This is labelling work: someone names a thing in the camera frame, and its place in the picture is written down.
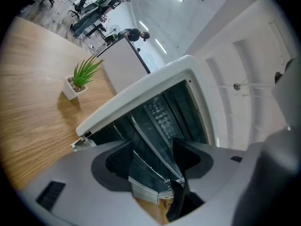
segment desk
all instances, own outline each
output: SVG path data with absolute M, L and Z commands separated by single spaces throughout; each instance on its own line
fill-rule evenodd
M 0 55 L 1 164 L 15 189 L 72 152 L 76 127 L 115 93 L 103 69 L 68 101 L 65 76 L 90 54 L 64 38 L 15 18 Z

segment white machine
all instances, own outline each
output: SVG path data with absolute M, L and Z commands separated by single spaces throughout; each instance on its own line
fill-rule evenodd
M 261 183 L 281 189 L 299 173 L 299 125 L 243 152 L 220 147 L 217 123 L 201 71 L 193 57 L 184 56 L 91 114 L 76 129 L 76 152 L 20 195 L 41 220 L 56 226 L 157 225 L 132 195 L 154 203 L 174 197 L 166 215 L 172 225 L 246 225 L 260 218 L 265 199 L 280 192 L 263 191 Z M 287 153 L 296 163 L 286 163 Z M 262 168 L 271 161 L 263 180 Z M 270 174 L 278 168 L 286 176 L 281 183 Z M 260 210 L 238 214 L 238 205 L 250 206 L 254 192 L 260 200 L 252 207 Z

